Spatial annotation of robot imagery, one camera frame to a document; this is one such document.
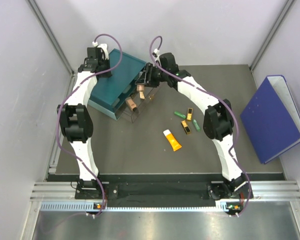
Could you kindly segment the clear drawer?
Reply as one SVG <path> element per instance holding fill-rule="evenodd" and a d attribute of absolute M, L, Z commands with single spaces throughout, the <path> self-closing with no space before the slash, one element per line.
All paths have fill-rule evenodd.
<path fill-rule="evenodd" d="M 139 92 L 134 90 L 129 97 L 133 99 L 136 103 L 138 112 L 132 112 L 126 104 L 126 100 L 124 100 L 123 104 L 118 109 L 118 118 L 126 120 L 130 123 L 134 123 L 138 117 L 145 111 L 148 105 L 150 105 L 157 94 L 157 92 L 162 88 L 162 86 L 158 87 L 146 87 L 144 90 L 145 99 L 140 99 Z"/>

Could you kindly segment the orange cream tube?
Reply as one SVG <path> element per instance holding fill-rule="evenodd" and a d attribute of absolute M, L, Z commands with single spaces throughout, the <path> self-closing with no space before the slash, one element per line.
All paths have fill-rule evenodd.
<path fill-rule="evenodd" d="M 163 134 L 168 140 L 174 152 L 182 148 L 182 145 L 176 140 L 176 138 L 169 129 L 164 130 Z"/>

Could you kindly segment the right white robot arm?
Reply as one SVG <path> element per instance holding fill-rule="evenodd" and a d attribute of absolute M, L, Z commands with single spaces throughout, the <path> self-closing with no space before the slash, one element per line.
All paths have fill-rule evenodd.
<path fill-rule="evenodd" d="M 240 168 L 233 148 L 233 128 L 238 123 L 234 118 L 231 103 L 220 100 L 204 90 L 186 70 L 180 70 L 171 52 L 153 52 L 154 63 L 124 63 L 114 71 L 98 78 L 88 103 L 103 113 L 116 113 L 128 98 L 145 87 L 156 88 L 166 82 L 180 94 L 191 100 L 203 113 L 202 129 L 214 143 L 222 167 L 222 183 L 207 186 L 214 200 L 235 198 L 242 188 L 249 188 L 247 175 Z"/>

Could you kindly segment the gold black lipstick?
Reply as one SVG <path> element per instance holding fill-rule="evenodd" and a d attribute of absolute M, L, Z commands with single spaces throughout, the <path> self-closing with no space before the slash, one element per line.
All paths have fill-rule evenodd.
<path fill-rule="evenodd" d="M 191 129 L 186 120 L 181 121 L 181 126 L 186 135 L 189 135 L 191 133 Z"/>

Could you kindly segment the small foundation bottle dropper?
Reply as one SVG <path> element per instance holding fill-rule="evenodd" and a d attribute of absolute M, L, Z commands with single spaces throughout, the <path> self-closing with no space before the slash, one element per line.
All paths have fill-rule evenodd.
<path fill-rule="evenodd" d="M 136 90 L 139 93 L 143 93 L 145 91 L 145 86 L 143 84 L 138 84 Z"/>

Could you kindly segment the green lipstick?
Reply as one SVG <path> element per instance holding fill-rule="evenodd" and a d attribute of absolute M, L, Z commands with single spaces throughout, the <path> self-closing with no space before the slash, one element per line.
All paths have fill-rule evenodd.
<path fill-rule="evenodd" d="M 195 119 L 193 119 L 193 120 L 192 120 L 192 123 L 193 123 L 193 125 L 194 125 L 196 131 L 199 132 L 199 131 L 201 130 L 201 128 L 200 128 L 198 122 L 197 122 Z"/>
<path fill-rule="evenodd" d="M 177 117 L 179 117 L 181 119 L 184 119 L 184 120 L 187 118 L 184 114 L 182 114 L 182 113 L 180 113 L 178 111 L 175 111 L 174 115 L 176 115 Z"/>

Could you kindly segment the beige concealer tube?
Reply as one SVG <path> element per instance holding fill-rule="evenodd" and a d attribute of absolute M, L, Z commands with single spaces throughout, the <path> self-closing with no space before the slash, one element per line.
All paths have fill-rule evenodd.
<path fill-rule="evenodd" d="M 144 91 L 140 91 L 139 92 L 139 97 L 140 97 L 140 99 L 142 99 L 142 100 L 144 100 L 146 97 L 145 97 L 145 93 L 144 93 Z"/>

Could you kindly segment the foundation bottle black cap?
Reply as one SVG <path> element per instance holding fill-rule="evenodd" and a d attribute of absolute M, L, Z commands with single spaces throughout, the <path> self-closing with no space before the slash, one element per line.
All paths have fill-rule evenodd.
<path fill-rule="evenodd" d="M 128 106 L 128 108 L 132 112 L 134 112 L 134 113 L 138 112 L 138 106 L 131 97 L 126 98 L 125 102 L 126 102 L 126 105 Z"/>

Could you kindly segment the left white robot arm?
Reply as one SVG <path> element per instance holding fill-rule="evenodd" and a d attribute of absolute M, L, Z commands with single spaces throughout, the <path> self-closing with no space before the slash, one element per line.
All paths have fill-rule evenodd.
<path fill-rule="evenodd" d="M 92 151 L 93 120 L 88 106 L 118 120 L 126 109 L 139 110 L 133 95 L 145 81 L 151 63 L 146 63 L 106 44 L 87 48 L 87 56 L 77 69 L 77 79 L 64 104 L 57 107 L 58 127 L 74 150 L 79 166 L 76 199 L 104 199 Z"/>

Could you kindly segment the teal drawer organizer box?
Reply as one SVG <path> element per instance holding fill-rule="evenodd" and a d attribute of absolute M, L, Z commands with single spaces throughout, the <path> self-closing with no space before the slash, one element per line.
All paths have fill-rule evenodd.
<path fill-rule="evenodd" d="M 99 77 L 93 88 L 88 105 L 108 117 L 118 120 L 125 107 L 126 98 L 136 90 L 136 80 L 146 62 L 127 53 L 109 78 Z"/>

